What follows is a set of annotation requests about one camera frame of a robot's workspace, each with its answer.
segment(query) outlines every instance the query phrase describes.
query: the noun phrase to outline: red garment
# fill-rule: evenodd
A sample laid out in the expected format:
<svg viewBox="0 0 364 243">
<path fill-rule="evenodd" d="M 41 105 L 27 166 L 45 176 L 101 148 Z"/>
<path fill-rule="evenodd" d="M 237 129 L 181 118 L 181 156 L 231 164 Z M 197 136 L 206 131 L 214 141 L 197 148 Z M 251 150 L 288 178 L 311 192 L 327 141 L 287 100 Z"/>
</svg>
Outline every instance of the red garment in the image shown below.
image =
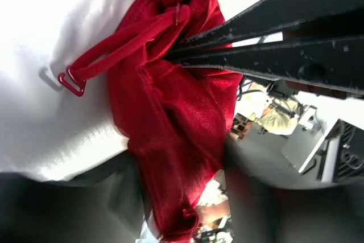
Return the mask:
<svg viewBox="0 0 364 243">
<path fill-rule="evenodd" d="M 222 167 L 242 76 L 185 69 L 163 56 L 223 22 L 217 0 L 136 0 L 115 34 L 69 68 L 79 86 L 109 71 L 114 122 L 130 137 L 164 241 L 186 241 L 198 224 L 194 208 Z"/>
</svg>

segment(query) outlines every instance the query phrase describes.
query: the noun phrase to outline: person in beige shirt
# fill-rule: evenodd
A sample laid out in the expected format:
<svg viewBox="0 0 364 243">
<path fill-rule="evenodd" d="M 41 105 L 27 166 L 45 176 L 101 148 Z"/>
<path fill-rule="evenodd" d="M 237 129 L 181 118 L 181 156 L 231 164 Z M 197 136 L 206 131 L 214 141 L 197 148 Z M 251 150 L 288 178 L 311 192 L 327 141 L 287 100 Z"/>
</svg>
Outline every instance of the person in beige shirt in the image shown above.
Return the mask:
<svg viewBox="0 0 364 243">
<path fill-rule="evenodd" d="M 269 133 L 291 135 L 298 124 L 297 118 L 291 118 L 273 107 L 270 100 L 273 100 L 290 112 L 296 113 L 299 107 L 298 103 L 294 100 L 283 101 L 269 98 L 266 95 L 266 88 L 256 83 L 251 84 L 249 90 L 261 90 L 262 92 L 244 94 L 241 100 L 237 102 L 235 113 L 239 113 L 250 121 L 257 123 Z"/>
</svg>

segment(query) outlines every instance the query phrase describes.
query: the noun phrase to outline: black metal tool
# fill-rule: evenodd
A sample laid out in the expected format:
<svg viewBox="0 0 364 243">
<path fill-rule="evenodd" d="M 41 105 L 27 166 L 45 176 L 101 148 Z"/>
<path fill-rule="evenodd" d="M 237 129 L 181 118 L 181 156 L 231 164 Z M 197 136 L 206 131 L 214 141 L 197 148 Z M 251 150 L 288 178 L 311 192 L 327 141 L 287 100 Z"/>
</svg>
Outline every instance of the black metal tool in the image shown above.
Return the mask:
<svg viewBox="0 0 364 243">
<path fill-rule="evenodd" d="M 167 60 L 364 94 L 364 0 L 262 0 L 180 42 Z M 212 50 L 283 32 L 282 42 Z"/>
</svg>

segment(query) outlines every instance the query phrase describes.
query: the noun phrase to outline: person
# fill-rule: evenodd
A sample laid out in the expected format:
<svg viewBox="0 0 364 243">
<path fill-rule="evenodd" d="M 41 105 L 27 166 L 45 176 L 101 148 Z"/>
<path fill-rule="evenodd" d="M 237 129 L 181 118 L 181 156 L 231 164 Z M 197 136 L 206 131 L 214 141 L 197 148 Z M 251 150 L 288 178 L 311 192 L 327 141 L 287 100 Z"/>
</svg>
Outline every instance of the person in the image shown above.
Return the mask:
<svg viewBox="0 0 364 243">
<path fill-rule="evenodd" d="M 291 135 L 298 124 L 297 118 L 291 118 L 273 107 L 268 95 L 266 95 L 267 88 L 257 83 L 252 83 L 249 90 L 260 90 L 261 92 L 251 92 L 241 96 L 241 100 L 237 101 L 235 114 L 243 115 L 266 129 L 269 133 Z M 297 112 L 298 110 L 299 104 L 295 100 L 271 99 L 290 112 Z"/>
<path fill-rule="evenodd" d="M 212 222 L 230 215 L 229 200 L 211 206 L 198 206 L 196 212 L 202 225 L 209 225 Z"/>
</svg>

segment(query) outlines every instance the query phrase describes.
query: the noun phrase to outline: desk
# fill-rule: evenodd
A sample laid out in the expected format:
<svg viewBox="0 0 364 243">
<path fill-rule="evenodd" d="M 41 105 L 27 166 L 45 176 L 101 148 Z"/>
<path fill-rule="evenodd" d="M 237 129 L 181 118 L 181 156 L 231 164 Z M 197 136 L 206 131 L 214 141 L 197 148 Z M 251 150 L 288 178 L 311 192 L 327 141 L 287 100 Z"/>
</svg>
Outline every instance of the desk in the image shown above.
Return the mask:
<svg viewBox="0 0 364 243">
<path fill-rule="evenodd" d="M 282 154 L 299 173 L 305 170 L 336 121 L 337 118 L 325 114 L 325 111 L 317 111 L 313 130 L 304 131 L 303 126 L 298 124 L 288 137 Z"/>
</svg>

